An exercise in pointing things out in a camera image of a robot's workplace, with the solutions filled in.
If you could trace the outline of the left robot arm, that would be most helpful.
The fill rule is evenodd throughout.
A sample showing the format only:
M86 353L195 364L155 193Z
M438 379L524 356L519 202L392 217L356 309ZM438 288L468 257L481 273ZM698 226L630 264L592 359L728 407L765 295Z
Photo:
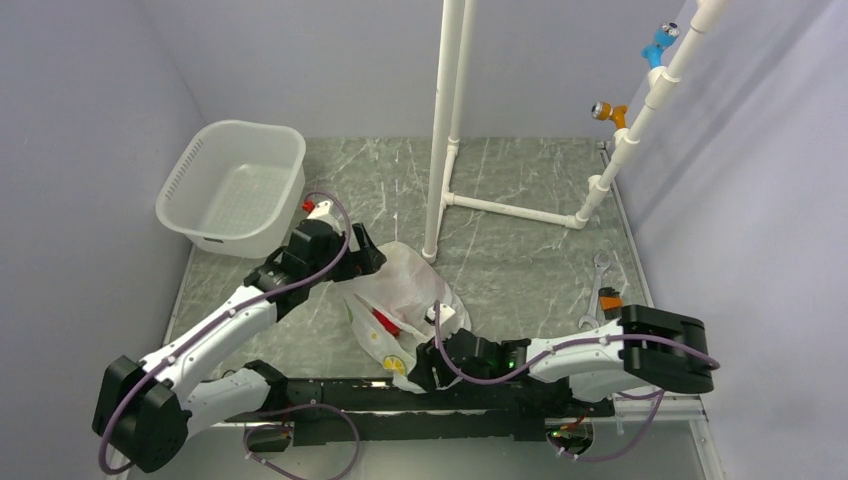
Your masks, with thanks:
M302 221L206 319L140 360L121 356L106 368L92 422L101 470L150 473L220 421L279 417L290 405L289 380L276 368L255 360L228 379L208 381L207 373L304 303L313 287L375 274L386 261L361 223Z

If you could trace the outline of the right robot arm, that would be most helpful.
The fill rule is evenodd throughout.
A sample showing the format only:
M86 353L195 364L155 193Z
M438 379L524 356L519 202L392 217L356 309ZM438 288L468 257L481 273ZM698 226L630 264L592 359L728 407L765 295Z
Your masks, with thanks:
M460 381L555 383L551 401L564 415L641 387L690 395L714 389L719 363L708 353L705 325L685 315L626 305L618 319L582 333L500 342L457 326L454 317L444 304L426 311L435 332L417 347L413 366L394 375L394 386L424 394Z

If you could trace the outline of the white plastic bag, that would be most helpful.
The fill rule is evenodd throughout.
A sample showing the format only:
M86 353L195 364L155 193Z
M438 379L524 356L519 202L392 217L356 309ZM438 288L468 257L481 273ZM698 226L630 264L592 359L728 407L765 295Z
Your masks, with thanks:
M416 348L434 338L435 327L424 316L435 302L450 305L471 328L471 317L448 282L410 246L393 241L378 247L387 261L373 275L339 282L335 288L347 311L354 338L362 349L392 375L392 384L401 390L424 394L407 379L415 365ZM379 309L402 332L389 335L371 313Z

